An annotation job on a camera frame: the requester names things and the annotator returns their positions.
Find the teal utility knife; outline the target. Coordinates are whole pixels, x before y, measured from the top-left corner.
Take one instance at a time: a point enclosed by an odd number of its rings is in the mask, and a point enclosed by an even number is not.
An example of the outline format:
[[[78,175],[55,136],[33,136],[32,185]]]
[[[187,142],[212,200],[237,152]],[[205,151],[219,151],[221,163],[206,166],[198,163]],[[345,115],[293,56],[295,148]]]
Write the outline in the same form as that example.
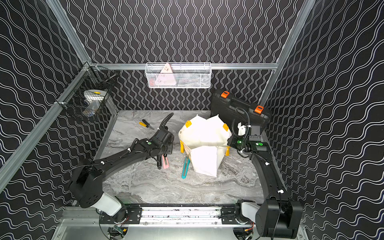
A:
[[[186,177],[187,177],[190,162],[191,162],[190,158],[185,157],[184,162],[183,162],[182,175],[181,175],[182,179],[186,179]]]

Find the white pouch with yellow handles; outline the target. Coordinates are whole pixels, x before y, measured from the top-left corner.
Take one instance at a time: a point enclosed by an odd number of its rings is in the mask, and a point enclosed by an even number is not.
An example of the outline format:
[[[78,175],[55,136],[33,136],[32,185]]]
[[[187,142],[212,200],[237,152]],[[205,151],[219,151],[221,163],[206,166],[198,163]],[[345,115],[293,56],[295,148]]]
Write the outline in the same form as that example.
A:
[[[195,172],[217,177],[224,156],[229,154],[228,139],[232,136],[219,115],[208,119],[196,115],[183,125],[178,136],[181,151],[186,152]]]

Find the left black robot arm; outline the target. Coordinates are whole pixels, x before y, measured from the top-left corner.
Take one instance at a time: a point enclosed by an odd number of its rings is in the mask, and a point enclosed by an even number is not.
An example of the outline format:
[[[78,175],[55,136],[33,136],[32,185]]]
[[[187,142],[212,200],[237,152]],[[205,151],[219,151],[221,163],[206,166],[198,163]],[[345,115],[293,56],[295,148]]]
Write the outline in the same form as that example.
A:
[[[127,218],[125,205],[104,192],[103,182],[115,173],[144,160],[154,159],[158,169],[173,151],[175,136],[167,127],[174,113],[167,115],[155,134],[147,139],[134,139],[126,150],[106,158],[80,162],[72,169],[69,190],[83,209],[95,208],[120,223]]]

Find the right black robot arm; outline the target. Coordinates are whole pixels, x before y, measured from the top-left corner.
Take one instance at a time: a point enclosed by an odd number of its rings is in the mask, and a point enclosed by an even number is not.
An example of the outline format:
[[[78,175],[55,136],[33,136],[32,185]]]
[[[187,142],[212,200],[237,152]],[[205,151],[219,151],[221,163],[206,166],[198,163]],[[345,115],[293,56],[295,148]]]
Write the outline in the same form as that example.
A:
[[[252,124],[249,113],[243,108],[235,108],[238,116],[245,120],[245,134],[233,134],[228,145],[236,149],[239,156],[250,160],[255,167],[264,194],[261,205],[252,201],[239,200],[235,205],[235,220],[242,225],[252,224],[260,237],[270,239],[295,239],[303,214],[300,202],[293,200],[281,180],[273,162],[268,143],[252,140]]]

